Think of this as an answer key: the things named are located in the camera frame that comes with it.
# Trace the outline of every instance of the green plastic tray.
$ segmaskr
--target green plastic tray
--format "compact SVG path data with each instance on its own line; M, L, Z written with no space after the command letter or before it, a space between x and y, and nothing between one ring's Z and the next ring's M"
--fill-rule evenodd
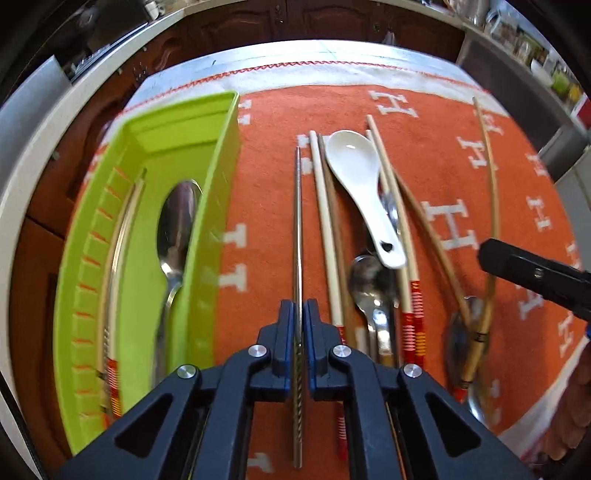
M104 430L96 374L103 338L101 298L115 224L145 169L122 266L116 355L123 412L150 391L154 335L165 291L156 253L160 210L178 182L202 190L184 283L174 300L168 370L213 365L213 322L231 179L240 149L238 94L225 92L166 106L128 121L84 192L66 241L54 315L54 372L72 452Z

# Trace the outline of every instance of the orange rug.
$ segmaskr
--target orange rug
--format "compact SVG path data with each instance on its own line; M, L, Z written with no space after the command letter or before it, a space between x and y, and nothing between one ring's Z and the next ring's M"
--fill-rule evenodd
M401 109L387 96L403 94ZM340 129L364 133L365 115L374 115L392 163L427 213L468 295L482 298L485 275L476 260L489 236L488 172L474 108L436 95L380 86L300 86L241 98L242 151L236 166L223 252L215 332L216 362L254 343L263 325L275 322L281 299L293 289L294 150L313 129L329 135ZM577 264L576 246L560 199L535 151L514 121L487 116L498 166L502 239L566 264ZM303 157L310 158L304 148ZM304 298L316 298L330 321L324 256L314 178L304 160ZM361 216L337 185L347 261L366 247ZM446 383L443 342L453 297L433 255L413 223L427 335L426 370ZM358 314L359 326L363 318ZM556 305L499 280L491 348L487 360L494 409L492 430L518 421L548 390L584 335L584 323ZM255 409L248 478L342 479L348 466L336 456L335 405L307 398L304 468L291 466L291 407L259 404Z

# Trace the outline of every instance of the red patterned chopstick tip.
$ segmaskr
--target red patterned chopstick tip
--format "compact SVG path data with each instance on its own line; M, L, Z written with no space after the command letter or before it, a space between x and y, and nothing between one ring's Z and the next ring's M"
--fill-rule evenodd
M111 397L111 410L114 419L120 419L123 415L121 409L121 400L119 398L119 380L117 360L107 359L107 384L109 386L109 396Z
M347 345L347 341L345 340L345 327L337 327L339 331L340 341L343 342L343 345Z
M425 367L425 354L427 353L427 337L425 335L423 294L418 280L410 282L410 292L413 302L414 334L415 334L415 359L414 362L421 368Z
M405 364L415 362L416 340L414 334L414 315L402 313L402 359Z
M453 398L455 398L457 402L464 403L466 401L467 396L468 390L466 390L465 388L454 387Z
M338 402L336 404L336 422L338 429L337 439L337 455L339 460L346 462L349 458L349 448L347 446L347 427L345 425L345 410L343 403Z

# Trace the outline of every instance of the wooden cabinet door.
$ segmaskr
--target wooden cabinet door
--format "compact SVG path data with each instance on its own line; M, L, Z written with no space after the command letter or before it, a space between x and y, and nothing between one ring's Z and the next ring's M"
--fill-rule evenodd
M405 8L385 5L385 12L396 45L455 63L464 41L462 30Z
M285 0L248 0L187 17L187 35L201 55L285 40Z
M179 22L128 59L90 98L61 138L27 214L65 238L80 186L111 122L149 75L189 60L193 54L186 24Z
M25 219L8 308L18 399L39 457L51 474L71 457L53 377L53 307L63 245L61 238Z
M324 38L381 42L387 32L384 6L369 0L293 0L290 39Z
M135 91L133 75L127 66L99 88L61 138L37 183L27 215L62 238L90 161Z
M193 58L195 52L188 42L187 23L181 20L138 50L133 56L132 68L136 74L146 70L148 75L153 75Z

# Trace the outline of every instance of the metal spoon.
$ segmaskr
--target metal spoon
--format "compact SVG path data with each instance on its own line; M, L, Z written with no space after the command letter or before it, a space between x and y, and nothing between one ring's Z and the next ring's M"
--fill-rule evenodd
M480 314L482 313L482 300L476 297L466 297L466 301L471 313L472 324L470 327L475 330L478 326ZM468 355L469 340L470 333L466 330L462 318L458 312L454 313L446 338L446 369L452 385L460 384L462 368ZM478 395L479 381L477 376L470 384L470 387L468 387L466 407L480 423L488 427L485 412Z
M386 210L386 214L390 219L390 223L392 227L394 227L394 231L400 236L400 225L398 220L398 209L396 208L396 201L394 200L394 195L392 193L385 193L382 195L382 205Z
M166 376L166 330L170 307L174 296L183 285L184 267L191 241L191 231L201 199L201 188L194 180L177 184L166 198L156 237L156 249L160 268L166 276L164 303L156 330L152 386L158 385Z
M353 261L349 276L349 291L368 322L369 357L374 362L394 356L384 271L389 273L376 257L360 255Z

